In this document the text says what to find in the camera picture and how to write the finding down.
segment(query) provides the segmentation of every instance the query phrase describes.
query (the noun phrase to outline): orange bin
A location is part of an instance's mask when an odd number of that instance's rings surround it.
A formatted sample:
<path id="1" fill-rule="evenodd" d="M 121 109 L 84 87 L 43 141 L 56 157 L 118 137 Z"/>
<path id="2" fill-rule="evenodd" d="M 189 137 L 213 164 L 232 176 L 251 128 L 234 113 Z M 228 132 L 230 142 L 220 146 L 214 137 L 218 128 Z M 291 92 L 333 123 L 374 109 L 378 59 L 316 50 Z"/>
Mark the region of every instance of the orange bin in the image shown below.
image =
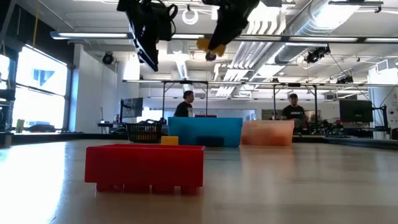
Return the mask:
<path id="1" fill-rule="evenodd" d="M 290 146 L 294 121 L 245 121 L 241 144 L 252 146 Z"/>

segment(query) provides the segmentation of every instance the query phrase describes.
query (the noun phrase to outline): bottle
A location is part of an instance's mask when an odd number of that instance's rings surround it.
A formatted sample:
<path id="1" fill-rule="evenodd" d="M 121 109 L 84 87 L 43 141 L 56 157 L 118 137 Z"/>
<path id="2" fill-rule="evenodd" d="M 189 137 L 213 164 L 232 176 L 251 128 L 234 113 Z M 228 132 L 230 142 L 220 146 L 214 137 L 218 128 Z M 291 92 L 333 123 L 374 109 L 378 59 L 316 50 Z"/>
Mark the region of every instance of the bottle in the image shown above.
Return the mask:
<path id="1" fill-rule="evenodd" d="M 118 122 L 119 122 L 119 114 L 117 114 L 117 115 L 114 117 L 114 122 L 115 122 L 115 123 L 118 123 Z"/>

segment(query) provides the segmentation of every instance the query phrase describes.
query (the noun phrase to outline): computer monitor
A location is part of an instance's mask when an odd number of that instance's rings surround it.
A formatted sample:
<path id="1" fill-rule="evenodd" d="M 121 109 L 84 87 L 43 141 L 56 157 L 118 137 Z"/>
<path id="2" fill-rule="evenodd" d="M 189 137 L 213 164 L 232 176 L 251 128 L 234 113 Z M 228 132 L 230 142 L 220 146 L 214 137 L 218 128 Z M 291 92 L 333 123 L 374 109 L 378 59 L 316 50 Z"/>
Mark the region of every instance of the computer monitor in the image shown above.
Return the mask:
<path id="1" fill-rule="evenodd" d="M 123 118 L 137 118 L 142 116 L 143 98 L 123 100 Z"/>
<path id="2" fill-rule="evenodd" d="M 340 100 L 342 122 L 373 122 L 372 102 L 368 100 Z"/>

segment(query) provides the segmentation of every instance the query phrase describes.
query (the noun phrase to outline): yellow block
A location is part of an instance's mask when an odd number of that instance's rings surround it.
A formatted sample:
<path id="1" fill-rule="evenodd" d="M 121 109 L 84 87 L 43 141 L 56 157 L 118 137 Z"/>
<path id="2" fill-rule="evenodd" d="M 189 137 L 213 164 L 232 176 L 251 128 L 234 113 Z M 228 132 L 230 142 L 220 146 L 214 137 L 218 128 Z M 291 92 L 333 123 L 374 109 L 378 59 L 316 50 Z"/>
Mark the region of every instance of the yellow block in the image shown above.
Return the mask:
<path id="1" fill-rule="evenodd" d="M 162 136 L 162 145 L 178 146 L 178 136 Z"/>
<path id="2" fill-rule="evenodd" d="M 209 43 L 210 43 L 210 40 L 208 40 L 208 39 L 198 39 L 197 47 L 199 50 L 202 50 L 207 53 L 209 51 L 209 49 L 208 49 Z M 221 57 L 224 55 L 224 52 L 225 52 L 225 45 L 221 44 L 216 49 L 212 50 L 210 53 L 212 55 L 217 54 L 217 56 Z"/>

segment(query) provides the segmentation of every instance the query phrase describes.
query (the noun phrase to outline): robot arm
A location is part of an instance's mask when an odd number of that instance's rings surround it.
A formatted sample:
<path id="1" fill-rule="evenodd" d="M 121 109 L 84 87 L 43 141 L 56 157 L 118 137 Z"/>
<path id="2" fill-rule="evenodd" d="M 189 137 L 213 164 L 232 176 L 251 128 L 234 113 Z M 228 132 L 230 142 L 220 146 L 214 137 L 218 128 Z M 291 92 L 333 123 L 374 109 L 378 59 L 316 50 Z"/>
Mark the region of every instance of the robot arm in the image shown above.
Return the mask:
<path id="1" fill-rule="evenodd" d="M 173 19 L 178 13 L 174 4 L 167 7 L 162 1 L 151 0 L 119 0 L 118 11 L 125 12 L 129 20 L 130 31 L 141 63 L 148 64 L 155 72 L 158 71 L 159 40 L 170 41 Z"/>
<path id="2" fill-rule="evenodd" d="M 208 43 L 206 59 L 216 59 L 215 50 L 227 45 L 248 25 L 248 17 L 260 0 L 203 0 L 204 4 L 219 6 L 216 29 Z"/>

